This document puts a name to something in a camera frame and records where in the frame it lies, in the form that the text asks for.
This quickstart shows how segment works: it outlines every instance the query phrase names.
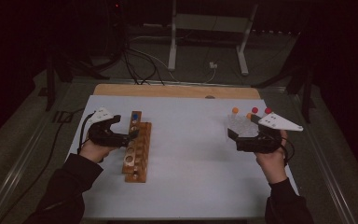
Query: wooden edge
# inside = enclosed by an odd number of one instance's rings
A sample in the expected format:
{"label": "wooden edge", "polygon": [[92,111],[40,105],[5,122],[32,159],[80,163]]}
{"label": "wooden edge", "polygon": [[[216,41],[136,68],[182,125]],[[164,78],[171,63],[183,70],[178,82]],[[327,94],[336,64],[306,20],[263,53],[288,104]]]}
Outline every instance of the wooden edge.
{"label": "wooden edge", "polygon": [[94,95],[184,97],[218,99],[260,99],[254,88],[195,87],[195,86],[154,86],[128,84],[99,84]]}

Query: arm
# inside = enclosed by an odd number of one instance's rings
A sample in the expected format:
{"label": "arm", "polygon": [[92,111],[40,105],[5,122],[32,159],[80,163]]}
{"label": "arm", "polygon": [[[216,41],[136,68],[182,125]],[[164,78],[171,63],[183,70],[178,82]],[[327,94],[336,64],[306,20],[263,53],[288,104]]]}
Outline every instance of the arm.
{"label": "arm", "polygon": [[[281,131],[282,145],[286,144],[287,133]],[[271,196],[267,199],[266,223],[313,223],[312,216],[303,197],[296,195],[284,170],[284,153],[279,148],[272,153],[255,153],[271,186]]]}
{"label": "arm", "polygon": [[82,193],[103,171],[97,162],[113,149],[89,140],[79,155],[70,154],[62,168],[54,172],[36,211],[24,223],[79,223],[85,208]]}

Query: black sleeve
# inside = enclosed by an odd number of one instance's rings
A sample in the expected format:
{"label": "black sleeve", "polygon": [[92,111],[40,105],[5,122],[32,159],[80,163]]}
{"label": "black sleeve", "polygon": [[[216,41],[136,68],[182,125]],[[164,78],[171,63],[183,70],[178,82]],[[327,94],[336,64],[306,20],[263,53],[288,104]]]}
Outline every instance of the black sleeve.
{"label": "black sleeve", "polygon": [[271,196],[266,204],[267,224],[313,224],[304,197],[296,195],[289,178],[277,184],[270,184]]}
{"label": "black sleeve", "polygon": [[102,171],[95,162],[70,154],[63,167],[54,172],[36,211],[24,223],[78,224],[84,214],[81,194],[91,188]]}

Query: dark background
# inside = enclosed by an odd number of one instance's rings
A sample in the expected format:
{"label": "dark background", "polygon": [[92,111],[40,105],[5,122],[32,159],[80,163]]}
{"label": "dark background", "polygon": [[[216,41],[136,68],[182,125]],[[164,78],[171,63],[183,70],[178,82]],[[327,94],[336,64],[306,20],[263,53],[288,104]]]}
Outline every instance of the dark background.
{"label": "dark background", "polygon": [[[111,43],[119,43],[120,24],[170,23],[171,1],[107,2],[113,15],[112,24],[116,25],[109,34],[114,40]],[[183,2],[182,10],[200,12],[198,4]],[[230,2],[240,5],[242,1]],[[314,65],[313,83],[320,87],[358,160],[358,1],[263,2],[255,17],[255,31],[293,35],[301,32],[285,68],[294,64]],[[34,89],[32,78],[46,68],[47,46],[62,46],[78,60],[102,54],[100,46],[87,41],[87,32],[81,28],[85,22],[76,18],[73,11],[74,6],[78,6],[77,13],[88,14],[84,8],[89,8],[92,11],[88,16],[93,20],[88,22],[100,24],[99,18],[106,8],[98,7],[99,1],[93,3],[94,9],[90,8],[90,1],[0,0],[0,127]],[[210,4],[202,13],[215,11]],[[224,7],[220,11],[232,16],[248,13]],[[117,53],[117,46],[110,46],[107,53]]]}

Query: wooden peg board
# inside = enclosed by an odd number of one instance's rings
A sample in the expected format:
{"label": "wooden peg board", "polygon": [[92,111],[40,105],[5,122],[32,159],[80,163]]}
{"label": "wooden peg board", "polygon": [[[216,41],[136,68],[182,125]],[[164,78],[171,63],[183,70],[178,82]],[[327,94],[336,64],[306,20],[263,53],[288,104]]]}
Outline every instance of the wooden peg board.
{"label": "wooden peg board", "polygon": [[129,133],[139,130],[138,137],[132,139],[126,148],[122,173],[125,182],[145,183],[149,156],[152,123],[141,122],[141,111],[132,111]]}

